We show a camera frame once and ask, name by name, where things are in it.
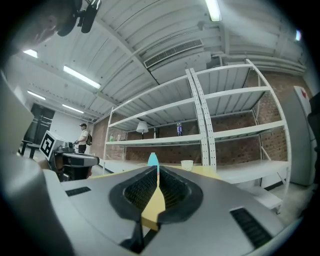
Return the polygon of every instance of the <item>brick wall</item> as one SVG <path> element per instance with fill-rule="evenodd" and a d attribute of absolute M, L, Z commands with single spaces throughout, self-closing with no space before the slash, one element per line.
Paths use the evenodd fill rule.
<path fill-rule="evenodd" d="M 308 96 L 311 93 L 304 80 L 300 76 L 294 76 L 278 72 L 264 72 L 263 75 L 270 83 L 280 103 L 286 100 L 286 95 L 292 90 L 292 86 L 301 86 L 305 89 Z M 246 82 L 247 87 L 258 86 L 258 77 L 254 71 Z M 123 116 L 114 115 L 112 122 L 119 121 Z M 280 115 L 272 96 L 265 93 L 260 100 L 260 110 L 258 116 L 259 124 L 279 121 Z M 97 123 L 94 127 L 92 136 L 91 152 L 102 158 L 104 151 L 104 141 L 109 119 L 106 118 Z M 254 126 L 255 122 L 251 113 L 241 115 L 231 115 L 228 117 L 213 118 L 212 126 L 215 132 L 226 131 L 237 128 Z M 160 127 L 159 135 L 161 138 L 176 136 L 177 127 L 175 125 Z M 182 124 L 183 135 L 193 135 L 199 132 L 196 121 Z M 118 134 L 123 136 L 119 130 L 110 130 L 109 135 L 113 133 L 116 137 Z M 154 136 L 153 130 L 144 134 L 145 139 L 151 139 Z M 128 140 L 139 140 L 141 134 L 130 132 L 127 134 Z M 287 159 L 287 146 L 285 133 L 282 128 L 272 130 L 272 132 L 261 136 L 262 145 L 273 160 L 285 161 Z M 227 165 L 234 163 L 243 163 L 260 159 L 259 137 L 237 139 L 232 141 L 216 143 L 216 161 L 218 165 Z M 127 160 L 147 162 L 150 153 L 155 152 L 161 163 L 179 163 L 181 160 L 193 160 L 195 163 L 201 163 L 201 146 L 161 146 L 161 147 L 123 147 L 109 146 L 107 149 L 107 158 L 122 159 L 124 156 Z"/>

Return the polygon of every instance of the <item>white cup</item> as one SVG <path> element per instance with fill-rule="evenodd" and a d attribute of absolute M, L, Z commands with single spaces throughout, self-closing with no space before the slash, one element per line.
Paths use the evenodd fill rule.
<path fill-rule="evenodd" d="M 181 167 L 182 169 L 185 169 L 186 171 L 192 171 L 192 167 L 194 166 L 193 160 L 182 160 L 181 161 Z"/>

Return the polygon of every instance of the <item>ceiling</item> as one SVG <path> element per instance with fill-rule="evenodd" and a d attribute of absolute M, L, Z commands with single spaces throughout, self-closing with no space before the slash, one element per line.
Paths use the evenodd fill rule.
<path fill-rule="evenodd" d="M 212 22 L 205 0 L 102 0 L 90 33 L 75 27 L 65 37 L 55 35 L 33 49 L 38 58 L 20 53 L 7 69 L 23 88 L 46 98 L 38 100 L 43 106 L 89 123 L 134 95 L 185 75 L 185 68 L 199 71 L 249 58 L 262 70 L 303 74 L 306 54 L 281 13 L 257 0 L 220 0 L 219 7 L 222 21 Z M 195 39 L 203 46 L 145 68 L 150 57 Z M 64 65 L 101 87 L 65 73 Z"/>

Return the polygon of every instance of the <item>table lamp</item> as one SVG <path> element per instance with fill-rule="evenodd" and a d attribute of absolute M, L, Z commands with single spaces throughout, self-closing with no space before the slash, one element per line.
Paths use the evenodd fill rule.
<path fill-rule="evenodd" d="M 140 121 L 140 122 L 138 123 L 137 128 L 136 128 L 136 131 L 137 131 L 138 133 L 142 133 L 141 139 L 143 140 L 143 139 L 144 139 L 144 133 L 147 133 L 147 132 L 148 132 L 147 122 L 145 122 L 145 121 Z"/>

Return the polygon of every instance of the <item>refrigerator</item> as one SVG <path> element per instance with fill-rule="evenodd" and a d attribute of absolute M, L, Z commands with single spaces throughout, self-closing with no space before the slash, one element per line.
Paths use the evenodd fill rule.
<path fill-rule="evenodd" d="M 288 125 L 291 141 L 290 182 L 309 186 L 315 179 L 317 142 L 308 123 L 311 112 L 309 97 L 304 88 L 293 86 L 293 90 L 281 104 Z"/>

